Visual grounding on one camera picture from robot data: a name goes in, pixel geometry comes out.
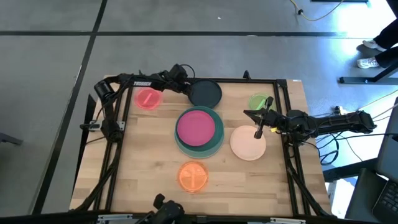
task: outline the shoe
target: shoe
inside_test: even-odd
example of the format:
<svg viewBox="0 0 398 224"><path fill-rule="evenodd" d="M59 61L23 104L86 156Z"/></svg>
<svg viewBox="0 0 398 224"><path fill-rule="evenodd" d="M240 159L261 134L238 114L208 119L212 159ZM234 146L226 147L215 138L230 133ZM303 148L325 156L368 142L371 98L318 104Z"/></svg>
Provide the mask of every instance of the shoe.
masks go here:
<svg viewBox="0 0 398 224"><path fill-rule="evenodd" d="M359 59L356 61L359 68L375 68L380 66L374 57Z"/></svg>
<svg viewBox="0 0 398 224"><path fill-rule="evenodd" d="M386 49L380 47L380 45L378 45L376 43L376 41L374 41L374 40L369 40L369 41L364 40L364 41L362 41L362 43L363 43L363 45L365 45L365 47L368 47L370 49L376 49L381 52L386 51Z"/></svg>

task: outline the plastic dish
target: plastic dish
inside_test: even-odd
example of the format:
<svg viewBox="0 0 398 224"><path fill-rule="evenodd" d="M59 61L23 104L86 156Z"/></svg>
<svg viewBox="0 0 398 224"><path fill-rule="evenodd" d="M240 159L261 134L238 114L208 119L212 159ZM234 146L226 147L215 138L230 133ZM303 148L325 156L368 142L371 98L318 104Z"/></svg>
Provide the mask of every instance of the plastic dish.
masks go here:
<svg viewBox="0 0 398 224"><path fill-rule="evenodd" d="M201 79L192 84L189 100L194 106L214 108L221 100L223 92L217 82Z"/></svg>
<svg viewBox="0 0 398 224"><path fill-rule="evenodd" d="M206 144L202 146L190 146L185 144L180 137L178 136L177 126L180 118L189 111L200 110L208 113L215 122L215 133L213 137ZM186 110L184 113L180 115L180 118L177 120L177 124L175 127L175 141L177 143L178 148L187 156L196 158L196 159L204 159L215 154L221 147L224 140L224 126L223 121L218 116L216 112L212 109L204 107L204 106L196 106Z"/></svg>
<svg viewBox="0 0 398 224"><path fill-rule="evenodd" d="M207 184L209 173L199 162L187 162L181 166L177 180L187 192L198 192Z"/></svg>
<svg viewBox="0 0 398 224"><path fill-rule="evenodd" d="M257 128L252 126L240 126L231 135L230 146L236 156L245 161L259 159L266 151L267 142L263 136L254 138Z"/></svg>
<svg viewBox="0 0 398 224"><path fill-rule="evenodd" d="M268 95L263 93L256 93L252 95L249 99L249 108L250 110L259 110L261 108L265 108L265 103L268 98ZM276 111L275 101L272 102L270 109Z"/></svg>
<svg viewBox="0 0 398 224"><path fill-rule="evenodd" d="M134 101L143 110L153 110L162 101L162 92L152 88L143 88L135 95Z"/></svg>
<svg viewBox="0 0 398 224"><path fill-rule="evenodd" d="M177 123L179 138L189 146L202 146L213 137L216 131L213 118L202 110L185 113Z"/></svg>

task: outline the concrete floor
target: concrete floor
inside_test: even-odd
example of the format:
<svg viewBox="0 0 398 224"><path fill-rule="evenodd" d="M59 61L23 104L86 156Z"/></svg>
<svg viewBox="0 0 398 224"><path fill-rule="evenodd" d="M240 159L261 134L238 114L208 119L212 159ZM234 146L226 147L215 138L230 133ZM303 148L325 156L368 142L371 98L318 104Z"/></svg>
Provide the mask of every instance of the concrete floor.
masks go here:
<svg viewBox="0 0 398 224"><path fill-rule="evenodd" d="M297 3L310 17L321 16L336 5L309 0ZM0 31L92 30L100 4L100 0L0 0ZM253 78L301 79L310 114L327 113L336 105L355 110L397 89L337 82L340 76L375 76L382 70L361 70L355 60L377 53L360 45L362 38L374 37L395 19L386 2L343 3L318 22L305 21L294 12L289 0L109 0L100 31L347 34L344 38L97 37L44 212L68 210L80 144L78 126L83 122L87 95L93 94L93 85L104 75L139 69L152 73L188 63L198 77L241 77L249 70ZM20 147L0 144L0 216L24 215L32 208L88 38L0 36L0 93L6 96L0 132L24 140ZM361 142L374 140L362 138ZM375 146L364 151L355 145L365 158L379 150ZM334 166L357 161L341 142Z"/></svg>

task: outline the laptop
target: laptop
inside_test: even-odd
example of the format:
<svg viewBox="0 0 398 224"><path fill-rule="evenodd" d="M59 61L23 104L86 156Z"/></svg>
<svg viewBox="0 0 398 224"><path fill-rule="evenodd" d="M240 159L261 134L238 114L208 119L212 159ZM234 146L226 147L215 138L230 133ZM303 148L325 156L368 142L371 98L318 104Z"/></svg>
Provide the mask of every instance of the laptop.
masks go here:
<svg viewBox="0 0 398 224"><path fill-rule="evenodd" d="M391 112L386 133L398 133L398 107ZM383 223L398 223L398 136L384 136L375 170L389 180L383 188L373 215Z"/></svg>

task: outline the wooden table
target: wooden table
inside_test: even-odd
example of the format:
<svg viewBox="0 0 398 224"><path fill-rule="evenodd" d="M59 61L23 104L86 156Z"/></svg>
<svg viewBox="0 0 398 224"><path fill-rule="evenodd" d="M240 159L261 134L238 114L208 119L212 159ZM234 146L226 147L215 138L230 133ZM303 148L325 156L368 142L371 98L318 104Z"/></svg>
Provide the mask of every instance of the wooden table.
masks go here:
<svg viewBox="0 0 398 224"><path fill-rule="evenodd" d="M302 82L288 80L287 83L292 108L308 111ZM224 122L224 142L214 156L199 160L209 171L209 181L203 191L197 194L185 192L177 182L180 166L193 160L180 152L174 140L178 116L192 106L188 98L165 90L162 104L153 111L146 111L133 102L134 93L138 90L134 88L114 189L113 212L146 213L155 209L153 200L162 193L166 200L181 203L188 214L292 215L280 136L264 127L266 152L260 159L251 162L238 159L229 146L229 137L235 128L241 125L254 126L243 113L243 110L248 109L250 96L266 93L274 97L273 86L257 83L220 83L220 86L223 98L215 111ZM283 92L279 92L282 110L286 113ZM88 140L101 136L100 132L91 133ZM102 139L86 146L70 208L79 206L96 185L105 145L106 141ZM300 146L300 154L309 191L330 213L317 150L304 145ZM297 186L295 188L299 211L303 213L300 191ZM104 208L107 192L106 186L100 208Z"/></svg>

